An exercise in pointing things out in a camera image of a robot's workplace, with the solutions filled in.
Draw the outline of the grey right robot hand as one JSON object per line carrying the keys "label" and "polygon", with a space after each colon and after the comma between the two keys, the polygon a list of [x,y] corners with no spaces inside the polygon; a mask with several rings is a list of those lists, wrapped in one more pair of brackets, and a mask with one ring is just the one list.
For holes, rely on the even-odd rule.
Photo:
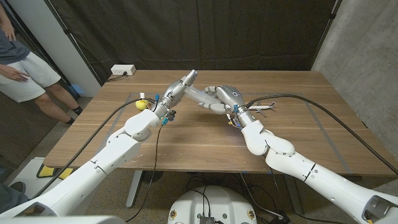
{"label": "grey right robot hand", "polygon": [[248,117],[253,120],[252,114],[248,111],[240,92],[233,86],[209,86],[205,88],[205,94],[218,100],[214,103],[199,103],[200,106],[212,110],[216,114],[234,113],[238,119]]}

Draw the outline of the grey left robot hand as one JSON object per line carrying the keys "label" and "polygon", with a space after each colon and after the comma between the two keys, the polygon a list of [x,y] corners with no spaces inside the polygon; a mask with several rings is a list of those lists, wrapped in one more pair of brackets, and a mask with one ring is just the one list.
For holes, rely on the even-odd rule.
{"label": "grey left robot hand", "polygon": [[185,93],[185,90],[187,87],[193,84],[196,77],[197,71],[192,70],[189,74],[170,84],[153,112],[159,118],[164,117],[171,108],[179,104]]}

